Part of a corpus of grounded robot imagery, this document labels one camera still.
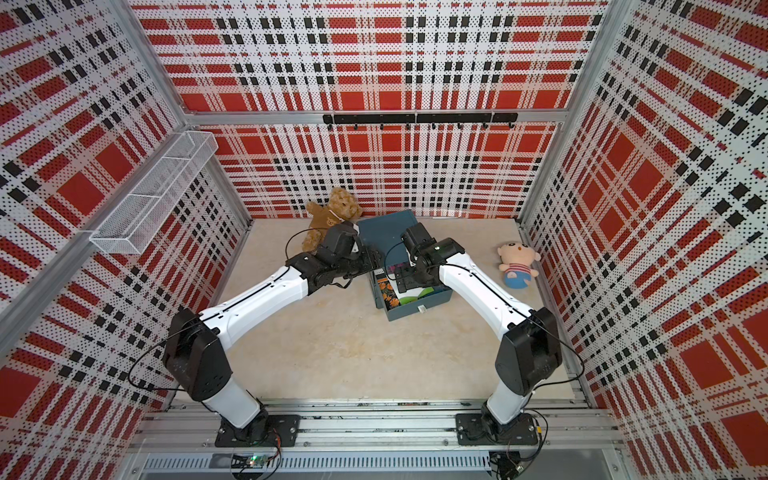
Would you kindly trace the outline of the teal top drawer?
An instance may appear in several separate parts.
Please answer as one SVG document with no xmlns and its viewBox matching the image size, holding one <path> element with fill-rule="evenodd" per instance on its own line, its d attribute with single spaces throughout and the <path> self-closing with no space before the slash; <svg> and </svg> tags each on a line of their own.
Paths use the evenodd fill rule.
<svg viewBox="0 0 768 480">
<path fill-rule="evenodd" d="M 370 273 L 368 279 L 375 306 L 384 311 L 389 321 L 424 313 L 449 302 L 453 294 L 445 286 L 417 287 L 400 292 L 394 281 L 389 280 L 381 269 Z"/>
</svg>

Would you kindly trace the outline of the orange flower seed bag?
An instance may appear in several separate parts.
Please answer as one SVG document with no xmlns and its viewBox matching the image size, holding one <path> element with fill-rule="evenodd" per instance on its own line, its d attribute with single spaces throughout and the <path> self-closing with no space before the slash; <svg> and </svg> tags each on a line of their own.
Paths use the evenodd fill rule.
<svg viewBox="0 0 768 480">
<path fill-rule="evenodd" d="M 385 309 L 392 310 L 400 306 L 397 292 L 388 280 L 386 274 L 377 275 L 376 284 Z"/>
</svg>

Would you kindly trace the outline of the green white seed bag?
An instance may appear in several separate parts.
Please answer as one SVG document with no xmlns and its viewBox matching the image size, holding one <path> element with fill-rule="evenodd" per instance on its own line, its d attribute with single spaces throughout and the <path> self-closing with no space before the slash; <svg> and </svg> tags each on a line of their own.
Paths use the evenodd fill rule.
<svg viewBox="0 0 768 480">
<path fill-rule="evenodd" d="M 406 305 L 444 291 L 443 286 L 415 287 L 404 292 L 397 292 L 396 296 L 400 305 Z"/>
</svg>

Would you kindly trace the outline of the teal drawer cabinet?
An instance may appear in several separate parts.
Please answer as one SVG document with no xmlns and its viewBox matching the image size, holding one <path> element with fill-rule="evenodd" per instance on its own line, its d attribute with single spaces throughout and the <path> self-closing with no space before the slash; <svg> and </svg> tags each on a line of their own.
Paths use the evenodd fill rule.
<svg viewBox="0 0 768 480">
<path fill-rule="evenodd" d="M 412 210 L 367 218 L 357 222 L 362 242 L 375 247 L 382 256 L 386 256 L 388 269 L 400 264 L 408 264 L 406 247 L 401 243 L 405 230 L 418 223 Z"/>
</svg>

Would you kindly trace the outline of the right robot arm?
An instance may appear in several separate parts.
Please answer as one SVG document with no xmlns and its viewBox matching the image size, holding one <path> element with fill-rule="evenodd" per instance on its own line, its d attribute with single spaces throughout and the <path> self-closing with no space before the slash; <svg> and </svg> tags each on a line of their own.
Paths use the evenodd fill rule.
<svg viewBox="0 0 768 480">
<path fill-rule="evenodd" d="M 517 300 L 480 269 L 455 240 L 436 240 L 423 224 L 401 235 L 418 286 L 442 284 L 459 294 L 499 339 L 495 370 L 499 383 L 484 404 L 488 421 L 507 425 L 524 410 L 536 387 L 563 360 L 555 316 Z"/>
</svg>

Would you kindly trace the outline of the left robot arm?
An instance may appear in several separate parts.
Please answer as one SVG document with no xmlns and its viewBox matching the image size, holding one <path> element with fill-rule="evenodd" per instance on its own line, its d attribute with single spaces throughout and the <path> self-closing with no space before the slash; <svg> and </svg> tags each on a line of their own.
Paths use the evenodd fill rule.
<svg viewBox="0 0 768 480">
<path fill-rule="evenodd" d="M 162 361 L 188 396 L 216 412 L 240 441 L 264 435 L 264 404 L 233 376 L 227 351 L 246 333 L 282 308 L 325 286 L 346 284 L 381 266 L 380 251 L 363 243 L 352 223 L 331 227 L 321 244 L 286 260 L 267 279 L 200 313 L 187 308 L 169 327 Z"/>
</svg>

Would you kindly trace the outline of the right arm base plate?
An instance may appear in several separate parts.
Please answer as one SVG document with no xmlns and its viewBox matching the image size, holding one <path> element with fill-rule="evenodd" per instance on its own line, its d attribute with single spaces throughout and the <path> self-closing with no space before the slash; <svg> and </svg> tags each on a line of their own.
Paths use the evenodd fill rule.
<svg viewBox="0 0 768 480">
<path fill-rule="evenodd" d="M 506 424 L 488 413 L 456 414 L 457 441 L 461 446 L 534 446 L 539 443 L 536 424 L 522 413 Z"/>
</svg>

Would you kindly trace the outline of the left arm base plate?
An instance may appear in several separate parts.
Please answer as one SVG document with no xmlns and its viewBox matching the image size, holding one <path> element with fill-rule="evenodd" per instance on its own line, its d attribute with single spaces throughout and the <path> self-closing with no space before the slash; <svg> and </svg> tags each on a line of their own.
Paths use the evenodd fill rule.
<svg viewBox="0 0 768 480">
<path fill-rule="evenodd" d="M 221 420 L 215 446 L 218 448 L 280 446 L 293 447 L 299 431 L 299 415 L 271 415 L 259 413 L 245 427 L 235 427 Z"/>
</svg>

